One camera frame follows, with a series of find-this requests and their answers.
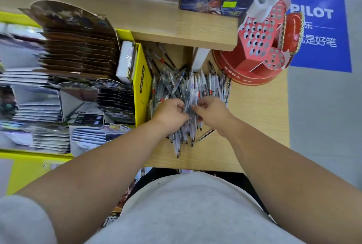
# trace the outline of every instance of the hand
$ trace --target hand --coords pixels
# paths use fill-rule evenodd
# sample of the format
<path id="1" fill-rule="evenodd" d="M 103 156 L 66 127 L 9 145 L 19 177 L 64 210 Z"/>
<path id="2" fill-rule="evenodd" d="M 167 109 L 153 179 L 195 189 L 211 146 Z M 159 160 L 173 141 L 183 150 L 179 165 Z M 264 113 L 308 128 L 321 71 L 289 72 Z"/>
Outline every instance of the hand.
<path id="1" fill-rule="evenodd" d="M 183 112 L 184 104 L 180 99 L 167 99 L 156 109 L 151 121 L 161 125 L 165 134 L 177 131 L 190 117 Z"/>
<path id="2" fill-rule="evenodd" d="M 193 105 L 192 110 L 199 115 L 205 124 L 224 136 L 224 126 L 232 114 L 220 98 L 206 96 L 198 100 L 198 105 Z"/>

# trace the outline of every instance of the green price sticker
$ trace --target green price sticker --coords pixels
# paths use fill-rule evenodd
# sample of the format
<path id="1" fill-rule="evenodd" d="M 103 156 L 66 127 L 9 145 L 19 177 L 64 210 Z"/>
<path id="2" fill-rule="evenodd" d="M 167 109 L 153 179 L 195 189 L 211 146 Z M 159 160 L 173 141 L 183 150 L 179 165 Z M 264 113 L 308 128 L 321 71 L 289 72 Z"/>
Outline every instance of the green price sticker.
<path id="1" fill-rule="evenodd" d="M 223 7 L 234 8 L 234 7 L 236 7 L 236 3 L 237 2 L 224 2 Z"/>

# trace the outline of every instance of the gold trim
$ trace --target gold trim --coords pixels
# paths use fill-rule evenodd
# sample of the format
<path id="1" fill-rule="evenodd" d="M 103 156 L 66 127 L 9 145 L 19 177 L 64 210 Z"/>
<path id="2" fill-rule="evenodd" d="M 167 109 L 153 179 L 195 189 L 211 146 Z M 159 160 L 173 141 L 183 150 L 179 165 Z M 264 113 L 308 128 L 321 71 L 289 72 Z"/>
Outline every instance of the gold trim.
<path id="1" fill-rule="evenodd" d="M 298 40 L 298 45 L 296 47 L 296 50 L 295 50 L 295 52 L 290 53 L 291 56 L 297 54 L 298 51 L 301 49 L 301 42 L 303 40 L 303 35 L 304 35 L 305 16 L 302 12 L 299 12 L 299 13 L 301 14 L 301 33 L 299 34 L 299 40 Z"/>
<path id="2" fill-rule="evenodd" d="M 285 40 L 285 29 L 287 27 L 287 15 L 284 15 L 283 26 L 282 26 L 282 33 L 280 39 L 280 49 L 283 51 L 284 47 L 284 40 Z"/>

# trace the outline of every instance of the pile of pens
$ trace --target pile of pens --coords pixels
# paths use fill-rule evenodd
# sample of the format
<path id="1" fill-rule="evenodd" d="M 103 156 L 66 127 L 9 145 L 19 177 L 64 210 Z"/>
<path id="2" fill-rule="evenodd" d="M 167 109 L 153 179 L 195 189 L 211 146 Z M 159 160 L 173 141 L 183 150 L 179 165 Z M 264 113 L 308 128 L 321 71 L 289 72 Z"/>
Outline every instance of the pile of pens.
<path id="1" fill-rule="evenodd" d="M 198 123 L 198 115 L 192 111 L 191 106 L 196 105 L 198 100 L 205 96 L 219 97 L 228 106 L 231 80 L 223 72 L 218 76 L 210 61 L 208 62 L 209 73 L 207 74 L 204 74 L 202 69 L 200 72 L 192 72 L 188 66 L 177 69 L 162 45 L 158 44 L 158 46 L 169 63 L 165 62 L 164 59 L 160 60 L 161 57 L 156 52 L 146 48 L 146 59 L 153 74 L 152 98 L 148 105 L 149 117 L 152 118 L 157 106 L 168 98 L 179 98 L 184 102 L 183 111 L 190 115 L 190 119 L 179 130 L 168 136 L 171 143 L 174 144 L 175 154 L 179 158 L 181 144 L 188 144 L 190 141 L 191 147 L 193 147 L 197 130 L 202 130 L 202 122 Z M 165 64 L 163 69 L 160 70 L 157 67 L 152 56 Z M 213 131 L 212 129 L 207 132 L 199 141 L 209 136 Z"/>

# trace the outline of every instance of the shirt sleeve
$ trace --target shirt sleeve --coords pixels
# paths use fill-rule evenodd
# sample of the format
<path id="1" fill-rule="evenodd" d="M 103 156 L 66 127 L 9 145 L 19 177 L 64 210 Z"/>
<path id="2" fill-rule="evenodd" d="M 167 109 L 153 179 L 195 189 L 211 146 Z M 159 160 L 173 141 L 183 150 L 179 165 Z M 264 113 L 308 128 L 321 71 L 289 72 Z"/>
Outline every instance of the shirt sleeve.
<path id="1" fill-rule="evenodd" d="M 1 244 L 56 244 L 51 221 L 42 207 L 29 198 L 4 196 L 0 198 Z"/>

